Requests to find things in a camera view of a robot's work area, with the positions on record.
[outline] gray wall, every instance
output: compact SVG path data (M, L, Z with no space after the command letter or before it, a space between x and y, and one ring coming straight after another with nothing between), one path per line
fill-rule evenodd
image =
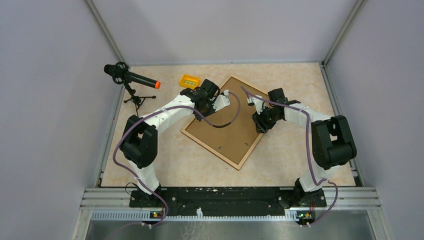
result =
M82 0L0 6L0 239L69 239L119 87Z
M130 65L318 62L356 0L94 0Z
M423 13L422 0L368 1L329 65L363 179L396 239L424 237Z

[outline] white and black robotic arm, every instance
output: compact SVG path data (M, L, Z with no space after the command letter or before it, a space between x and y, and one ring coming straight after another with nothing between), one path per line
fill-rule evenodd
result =
M140 180L149 189L155 191L160 185L153 166L153 161L158 154L158 136L181 118L194 113L189 108L165 109L174 106L187 106L198 110L204 117L207 117L229 105L229 91L220 92L217 85L205 79L200 87L194 90L186 88L181 91L172 101L157 110L162 110L163 112L146 119L134 128L119 148L125 158L129 160ZM194 113L194 115L198 120L202 119L197 113ZM126 123L124 133L139 120L140 118L136 115L131 116ZM146 194L152 194L142 185L138 184L138 187Z
M268 95L270 101L296 109L272 104L266 106L262 100L249 97L247 102L256 108L256 112L252 116L256 131L266 133L278 120L292 122L306 129L307 116L302 111L307 112L310 116L309 129L312 138L313 159L311 165L317 183L321 179L330 178L337 169L356 157L357 150L346 117L342 115L329 116L316 112L297 100L288 101L282 88L274 89L268 92ZM323 183L315 185L310 171L307 171L297 179L295 188L298 188L300 195L307 196L320 190Z

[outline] purple cable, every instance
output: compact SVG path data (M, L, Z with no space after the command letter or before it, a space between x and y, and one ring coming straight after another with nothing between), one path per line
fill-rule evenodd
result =
M327 181L327 183L329 183L329 184L331 184L331 185L333 185L335 187L334 201L328 207L328 209L317 220L315 220L313 223L311 223L309 226L312 226L312 225L318 223L325 215L327 215L327 213L336 204L336 200L337 200L337 197L338 197L338 194L339 194L339 190L337 188L337 185L334 182L331 182L331 181L329 181L326 178L321 179L319 182L317 182L317 180L315 179L314 170L312 168L311 152L310 152L310 148L309 148L309 125L310 125L310 121L311 121L311 116L309 115L309 113L307 111L305 111L303 109L300 109L300 108L297 108L297 107L294 107L294 106L290 106L290 105L281 104L281 103L278 103L278 102L274 102L274 101L270 101L270 100L267 100L267 99L258 97L256 95L253 95L253 93L247 91L246 88L244 88L243 86L241 86L241 89L243 89L243 91L246 93L246 96L247 97L252 96L252 97L254 97L256 99L259 99L261 101L264 101L266 103L269 103L269 104L272 104L272 105L277 105L277 106L284 107L284 108L293 109L293 110L296 110L296 111L300 111L300 112L302 112L303 114L306 115L306 131L305 131L306 132L306 136L305 136L305 138L306 138L306 156L307 156L307 164L309 166L310 175L312 176L312 181L315 184L315 186L319 186L323 182Z
M241 110L241 107L242 107L242 104L240 103L240 99L239 99L239 97L237 96L237 95L235 95L234 93L232 93L232 92L228 92L229 94L231 94L231 95L233 95L234 97L235 97L235 99L237 100L237 103L238 103L238 109L237 109L237 112L235 113L235 116L234 116L234 118L229 122L230 124L231 123L233 123L236 119L237 119L237 117L239 116L239 114L240 114L240 110ZM173 110L173 109L190 109L190 110L193 110L195 113L197 113L207 124L209 124L209 125L211 125L211 126L215 126L213 123L211 123L209 120L207 120L206 118L205 118L205 116L203 116L197 109L195 109L194 107L191 107L191 106L183 106L183 105L179 105L179 106L171 106L171 107L167 107L167 108L165 108L165 110L166 111L170 111L170 110ZM153 228L153 227L155 227L155 226L157 226L157 225L159 225L159 224L161 224L161 222L165 219L165 217L168 215L168 211L169 211L169 209L168 209L168 204L167 204L167 202L159 195L159 194L157 194L155 191L153 191L153 190L151 190L150 188L148 188L145 184L144 184L144 182L143 181L141 181L140 180L140 178L139 178L139 176L137 175L137 173L135 172L135 171L133 171L131 168L129 168L129 167L127 167L127 166L125 166L124 164L121 164L121 163L119 163L118 161L117 161L117 152L118 152L118 149L119 149L119 147L122 145L122 143L123 143L123 141L124 141L124 139L131 133L131 131L132 130L134 130L134 128L136 128L138 125L140 125L142 122L144 122L145 120L147 120L147 119L149 119L149 118L151 118L151 117L154 117L154 116L156 116L156 115L158 115L158 114L160 114L160 113L162 113L163 112L163 110L158 110L158 111L156 111L156 112L153 112L153 113L151 113L151 114L149 114L149 115L147 115L147 116L145 116L145 117L143 117L143 118L141 118L140 120L138 120L136 123L134 123L123 135L122 135L122 138L119 140L119 142L118 142L118 144L116 145L116 147L115 147L115 150L113 151L113 155L112 155L112 159L113 159L113 162L116 164L116 165L118 165L118 166L120 166L121 168L123 168L123 169L126 169L128 172L130 172L132 175L134 175L134 177L138 180L138 182L140 183L140 185L142 185L143 186L143 188L145 188L147 191L149 191L151 194L153 194L155 197L157 197L164 205L165 205L165 213L164 213L164 215L163 215L163 217L158 221L158 222L156 222L155 224L153 224L151 227ZM128 226L131 226L131 225L133 225L133 224L141 224L140 222L132 222L132 224L126 224L126 225L124 225L124 226L122 226L122 227L120 227L119 229L117 229L116 231L114 231L114 232L112 232L109 236L107 236L106 238L105 238L105 240L107 240L107 239L109 239L112 235L114 235L115 233L117 233L118 231L120 231L121 229L123 229L123 228L125 228L125 227L128 227Z

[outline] purple cable sleeve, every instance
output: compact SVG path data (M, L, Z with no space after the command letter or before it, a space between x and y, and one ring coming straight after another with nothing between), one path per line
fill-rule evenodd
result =
M235 97L235 99L237 100L237 103L238 103L238 109L237 109L237 112L236 112L236 114L235 114L235 116L234 116L234 118L230 121L230 123L233 123L236 119L237 119L237 117L239 116L239 114L240 114L240 110L241 110L241 103L240 103L240 99L239 99L239 97L237 96L237 95L235 95L234 93L232 93L232 92L228 92L229 94L231 94L231 95L233 95L234 97ZM191 106L183 106L183 105L179 105L179 106L171 106L171 107L168 107L168 108L166 108L165 110L166 111L169 111L169 110L173 110L173 109L190 109L190 110L192 110L193 112L195 112L195 113L197 113L207 124L209 124L209 125L211 125L211 126L214 126L214 124L213 123L211 123L209 120L207 120L197 109L195 109L195 108L193 108L193 107L191 107ZM144 122L145 120L147 120L147 119L149 119L149 118L151 118L151 117L154 117L154 116L156 116L156 115L158 115L158 114L160 114L160 113L162 113L163 112L163 110L158 110L158 111L156 111L156 112L153 112L153 113L151 113L151 114L149 114L149 115L147 115L147 116L145 116L145 117L143 117L143 118L141 118L140 120L138 120L136 123L134 123L123 135L122 135L122 138L119 140L119 142L118 142L118 144L116 145L116 147L115 147L115 150L113 151L113 155L112 155L112 159L113 159L113 162L116 164L116 165L118 165L118 166L120 166L121 168L123 168L123 169L125 169L125 170L127 170L128 172L130 172L132 175L134 175L134 177L138 180L138 182L140 183L140 185L142 185L143 186L143 188L145 188L147 191L149 191L151 194L153 194L155 197L157 197L164 205L165 205L165 213L164 213L164 215L163 215L163 217L158 221L158 222L156 222L155 224L153 224L151 227L153 228L153 227L155 227L155 226L157 226L157 225L159 225L164 219L165 219L165 217L168 215L168 211L169 211L169 209L168 209L168 204L167 204L167 202L159 195L159 194L157 194L155 191L153 191L153 190L151 190L150 188L148 188L145 184L144 184L144 182L143 181L141 181L140 180L140 178L139 178L139 176L137 175L137 173L135 172L135 171L133 171L130 167L127 167L127 166L125 166L124 164L121 164L121 163L119 163L118 161L117 161L117 152L118 152L118 149L119 149L119 147L122 145L122 143L123 143L123 141L124 141L124 139L130 134L130 132L132 131L132 130L134 130L134 128L136 128L138 125L140 125L142 122ZM126 226L130 226L130 225L132 225L132 224L127 224L127 225L125 225L125 226L123 226L123 227L121 227L121 228L119 228L118 229L118 231L119 230L121 230L121 229L123 229L123 228L125 228ZM112 232L109 236L107 236L106 237L106 239L109 239L109 237L111 236L111 235L113 235L113 234L115 234L116 233L115 231L114 232Z
M314 170L313 170L313 168L312 168L312 160L311 160L311 151L310 151L310 148L309 148L309 125L310 125L310 121L311 121L311 116L309 115L309 113L307 112L307 111L305 111L305 110L302 110L302 109L300 109L300 108L297 108L297 107L294 107L294 106L290 106L290 105L285 105L285 104L281 104L281 103L278 103L278 102L274 102L274 101L270 101L270 100L267 100L267 99L264 99L264 98L261 98L261 97L258 97L258 96L256 96L256 95L253 95L251 92L249 92L249 91L247 91L246 90L246 88L244 88L243 86L241 86L241 89L243 89L243 91L246 93L246 96L247 97L249 97L249 96L252 96L252 97L254 97L254 98L256 98L256 99L259 99L259 100L261 100L261 101L264 101L264 102L267 102L267 103L269 103L269 104L273 104L273 105L277 105L277 106L281 106L281 107L284 107L284 108L289 108L289 109L293 109L293 110L296 110L296 111L300 111L300 112L302 112L303 114L305 114L306 115L306 156L307 156L307 164L308 164L308 166L309 166L309 171L310 171L310 175L312 176L312 180L313 180L313 183L316 185L316 186L319 186L319 185L321 185L324 181L327 181L329 184L331 184L331 185L333 185L334 187L335 187L335 197L334 197L334 201L332 202L332 204L328 207L328 209L317 219L317 220L315 220L312 224L310 224L310 226L312 226L312 225L314 225L314 224L316 224L316 223L318 223L325 215L327 215L328 214L328 212L330 212L330 210L334 207L334 205L336 204L336 201L337 201L337 197L338 197L338 194L339 194L339 190L338 190L338 188L337 188L337 185L334 183L334 182L331 182L331 181L329 181L328 179L326 179L326 178L323 178L323 179L321 179L319 182L317 182L317 180L315 179L315 174L314 174Z

